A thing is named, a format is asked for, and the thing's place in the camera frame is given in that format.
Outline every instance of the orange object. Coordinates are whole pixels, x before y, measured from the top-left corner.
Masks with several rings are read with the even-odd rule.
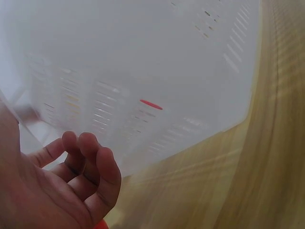
[[[104,220],[102,220],[93,229],[109,229],[109,227],[107,223]]]

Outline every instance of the finger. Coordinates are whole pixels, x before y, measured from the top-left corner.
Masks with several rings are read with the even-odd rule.
[[[86,157],[86,166],[82,175],[74,178],[68,184],[81,201],[96,192],[100,174],[96,167],[96,154],[100,145],[94,134],[82,133],[78,139],[81,153]]]
[[[38,150],[35,153],[28,155],[30,161],[36,166],[42,168],[52,161],[56,160],[64,152],[62,139],[58,138],[55,141],[48,144],[46,147]]]
[[[18,121],[2,102],[0,102],[0,117],[1,152],[19,152],[20,134]]]
[[[81,150],[77,146],[77,137],[74,132],[65,132],[62,135],[62,143],[68,156],[63,163],[60,163],[51,171],[65,182],[69,182],[83,172],[86,158],[81,154]]]
[[[121,188],[121,173],[110,149],[103,147],[98,151],[96,165],[101,175],[100,185],[98,190],[84,201],[94,225],[114,207]]]
[[[83,175],[96,186],[100,183],[100,173],[96,166],[96,154],[101,146],[94,134],[82,133],[78,141],[81,153],[86,157],[87,163]]]

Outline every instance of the wooden surface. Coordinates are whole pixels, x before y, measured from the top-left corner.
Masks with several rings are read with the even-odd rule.
[[[305,0],[262,18],[248,118],[125,178],[111,228],[305,228]]]

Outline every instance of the white plastic basket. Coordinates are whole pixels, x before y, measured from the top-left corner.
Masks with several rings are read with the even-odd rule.
[[[259,0],[2,0],[3,99],[45,145],[93,132],[123,176],[244,120]]]

